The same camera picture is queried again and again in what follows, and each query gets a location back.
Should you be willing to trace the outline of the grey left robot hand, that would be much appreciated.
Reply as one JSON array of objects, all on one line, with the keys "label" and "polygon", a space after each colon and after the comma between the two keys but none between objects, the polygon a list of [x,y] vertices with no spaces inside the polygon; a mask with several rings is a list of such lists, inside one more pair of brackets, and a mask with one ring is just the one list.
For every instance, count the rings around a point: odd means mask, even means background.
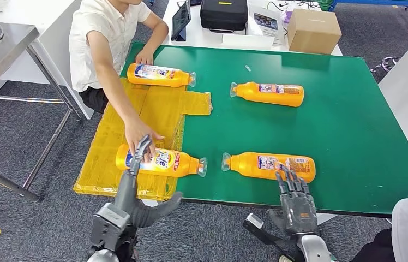
[{"label": "grey left robot hand", "polygon": [[182,201],[183,193],[175,192],[172,198],[157,206],[147,206],[137,198],[137,175],[144,155],[149,151],[152,140],[149,135],[144,136],[132,155],[130,168],[126,170],[121,178],[114,205],[126,212],[129,223],[137,228],[146,228],[156,221],[170,214],[178,208]]}]

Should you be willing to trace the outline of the person's left hand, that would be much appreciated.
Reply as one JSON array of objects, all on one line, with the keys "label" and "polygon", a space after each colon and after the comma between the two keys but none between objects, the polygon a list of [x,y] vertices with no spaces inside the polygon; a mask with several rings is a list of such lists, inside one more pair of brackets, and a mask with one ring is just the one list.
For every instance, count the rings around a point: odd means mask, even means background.
[{"label": "person's left hand", "polygon": [[135,62],[138,64],[153,65],[154,50],[143,48],[136,56]]}]

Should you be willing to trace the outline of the person's right hand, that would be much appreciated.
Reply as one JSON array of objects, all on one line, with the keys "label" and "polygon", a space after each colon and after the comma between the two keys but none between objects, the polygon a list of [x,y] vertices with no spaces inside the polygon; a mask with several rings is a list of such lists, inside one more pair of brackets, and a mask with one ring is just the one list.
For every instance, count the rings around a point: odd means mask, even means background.
[{"label": "person's right hand", "polygon": [[138,116],[127,117],[124,120],[124,125],[125,138],[132,153],[135,153],[136,149],[139,146],[140,140],[144,136],[149,136],[149,138],[152,140],[151,144],[149,145],[148,151],[143,155],[143,161],[146,163],[150,162],[155,155],[154,141],[162,140],[164,136],[159,135],[148,125],[143,123]]}]

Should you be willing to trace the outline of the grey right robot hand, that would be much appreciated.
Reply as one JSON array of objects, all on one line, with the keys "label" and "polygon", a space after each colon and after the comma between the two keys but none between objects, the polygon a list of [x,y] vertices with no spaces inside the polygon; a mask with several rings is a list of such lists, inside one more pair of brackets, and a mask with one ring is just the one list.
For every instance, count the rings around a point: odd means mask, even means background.
[{"label": "grey right robot hand", "polygon": [[267,211],[272,223],[288,235],[314,233],[317,215],[308,184],[286,167],[275,175],[279,182],[281,208]]}]

